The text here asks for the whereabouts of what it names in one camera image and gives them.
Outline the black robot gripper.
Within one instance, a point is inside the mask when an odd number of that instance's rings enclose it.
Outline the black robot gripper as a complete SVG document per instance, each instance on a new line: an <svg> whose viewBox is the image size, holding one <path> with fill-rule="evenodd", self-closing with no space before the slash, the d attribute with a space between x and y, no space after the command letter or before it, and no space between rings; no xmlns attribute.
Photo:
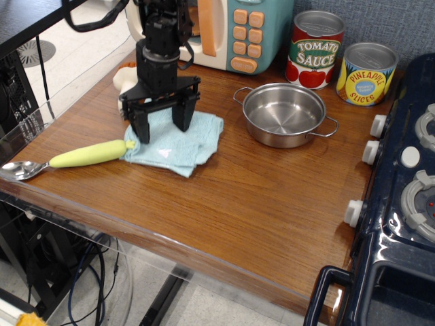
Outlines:
<svg viewBox="0 0 435 326"><path fill-rule="evenodd" d="M182 132L190 122L201 94L198 76L179 76L179 49L172 53L158 54L148 48L145 40L136 43L137 77L136 86L120 96L124 119L130 125L141 143L150 142L148 115L166 108L172 108L174 125Z"/></svg>

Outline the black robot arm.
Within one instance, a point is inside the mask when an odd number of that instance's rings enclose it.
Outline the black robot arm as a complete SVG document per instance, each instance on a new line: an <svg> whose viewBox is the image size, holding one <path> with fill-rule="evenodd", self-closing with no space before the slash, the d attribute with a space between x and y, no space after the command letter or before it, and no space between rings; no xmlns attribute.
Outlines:
<svg viewBox="0 0 435 326"><path fill-rule="evenodd" d="M187 47L192 36L187 1L137 1L139 19L145 37L136 44L137 83L120 95L122 113L141 143L150 142L148 115L172 109L174 125L185 132L200 98L197 76L179 77L177 70L187 69L193 61L178 65L180 47Z"/></svg>

